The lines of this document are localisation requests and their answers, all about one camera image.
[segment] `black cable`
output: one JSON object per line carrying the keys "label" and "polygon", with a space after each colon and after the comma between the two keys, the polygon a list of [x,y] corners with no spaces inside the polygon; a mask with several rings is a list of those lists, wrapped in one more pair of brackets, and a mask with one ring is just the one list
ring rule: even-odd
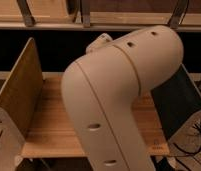
{"label": "black cable", "polygon": [[[199,131],[200,133],[200,136],[201,136],[201,119],[200,119],[200,123],[199,125],[198,124],[194,124],[192,126],[192,128],[196,129]],[[181,147],[179,147],[176,143],[173,143],[174,146],[181,152],[183,152],[184,154],[186,155],[180,155],[180,156],[170,156],[170,157],[175,157],[175,159],[184,167],[186,168],[188,171],[190,170],[188,168],[188,166],[186,166],[182,161],[180,161],[179,159],[177,159],[177,157],[192,157],[200,166],[201,166],[201,162],[195,157],[196,154],[198,154],[199,152],[201,152],[201,145],[200,147],[198,148],[198,150],[196,150],[195,152],[189,152],[189,151],[186,151],[184,149],[182,149]]]}
{"label": "black cable", "polygon": [[192,156],[192,158],[201,166],[201,162],[194,156]]}
{"label": "black cable", "polygon": [[192,171],[188,166],[186,166],[182,161],[176,158],[177,162],[180,163],[187,171]]}
{"label": "black cable", "polygon": [[[193,127],[193,128],[195,128],[195,129],[197,129],[198,131],[199,131],[199,133],[200,133],[200,136],[201,136],[201,129],[196,125],[195,127]],[[174,144],[174,146],[179,150],[179,151],[181,151],[181,152],[183,152],[183,153],[185,153],[185,154],[188,154],[188,155],[196,155],[196,154],[198,154],[200,151],[201,151],[201,145],[200,145],[200,147],[196,150],[196,151],[194,151],[194,152],[191,152],[191,151],[186,151],[186,150],[184,150],[183,148],[181,148],[179,145],[177,145],[177,143],[173,143]]]}

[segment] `circular hole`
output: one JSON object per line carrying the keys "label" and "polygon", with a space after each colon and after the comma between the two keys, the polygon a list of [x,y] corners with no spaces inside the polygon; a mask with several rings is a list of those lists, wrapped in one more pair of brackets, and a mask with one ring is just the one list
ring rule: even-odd
{"label": "circular hole", "polygon": [[117,164],[116,160],[106,160],[106,161],[104,161],[104,165],[108,166],[108,167],[114,166],[116,164]]}
{"label": "circular hole", "polygon": [[155,32],[155,31],[152,31],[151,34],[152,34],[153,36],[157,36],[157,35],[158,35],[158,33]]}
{"label": "circular hole", "polygon": [[88,126],[88,129],[89,129],[90,131],[96,131],[96,130],[98,130],[100,127],[101,127],[100,124],[95,123],[95,124],[90,124],[90,125]]}
{"label": "circular hole", "polygon": [[135,44],[132,43],[132,42],[128,42],[127,45],[128,45],[129,47],[134,47],[134,46],[135,46]]}

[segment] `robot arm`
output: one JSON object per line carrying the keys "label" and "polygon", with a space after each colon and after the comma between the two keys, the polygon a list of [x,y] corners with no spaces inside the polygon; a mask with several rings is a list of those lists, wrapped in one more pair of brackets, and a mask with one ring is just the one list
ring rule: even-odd
{"label": "robot arm", "polygon": [[169,79],[182,57],[178,35],[156,26],[114,40],[66,69],[64,105],[95,171],[154,170],[131,105]]}

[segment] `dark wall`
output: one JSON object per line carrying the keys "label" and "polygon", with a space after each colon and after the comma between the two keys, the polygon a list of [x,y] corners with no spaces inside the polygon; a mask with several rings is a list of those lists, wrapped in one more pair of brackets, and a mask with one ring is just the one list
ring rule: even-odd
{"label": "dark wall", "polygon": [[[84,54],[86,46],[102,32],[0,30],[0,71],[9,71],[29,37],[34,37],[43,71],[64,71]],[[118,38],[127,32],[108,32]],[[180,33],[185,47],[184,64],[201,71],[201,33]]]}

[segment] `wooden board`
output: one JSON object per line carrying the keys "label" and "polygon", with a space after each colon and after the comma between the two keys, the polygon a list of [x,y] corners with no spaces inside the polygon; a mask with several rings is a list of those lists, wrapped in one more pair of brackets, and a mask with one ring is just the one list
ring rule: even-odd
{"label": "wooden board", "polygon": [[[77,4],[69,14],[64,0],[27,0],[36,22],[72,22]],[[0,0],[0,21],[22,21],[22,14],[15,0]]]}
{"label": "wooden board", "polygon": [[[92,12],[172,13],[177,0],[95,0],[90,1]],[[189,13],[201,13],[201,0],[190,0]]]}
{"label": "wooden board", "polygon": [[[34,118],[22,149],[25,158],[82,157],[80,145],[72,123],[63,107],[60,92],[61,77],[44,82]],[[133,113],[151,155],[168,154],[168,146],[150,96],[133,105]]]}
{"label": "wooden board", "polygon": [[0,119],[15,134],[16,129],[23,136],[27,134],[42,85],[35,41],[31,38],[0,90]]}
{"label": "wooden board", "polygon": [[[94,24],[167,24],[172,13],[91,12]],[[201,25],[201,14],[186,14],[182,25]]]}

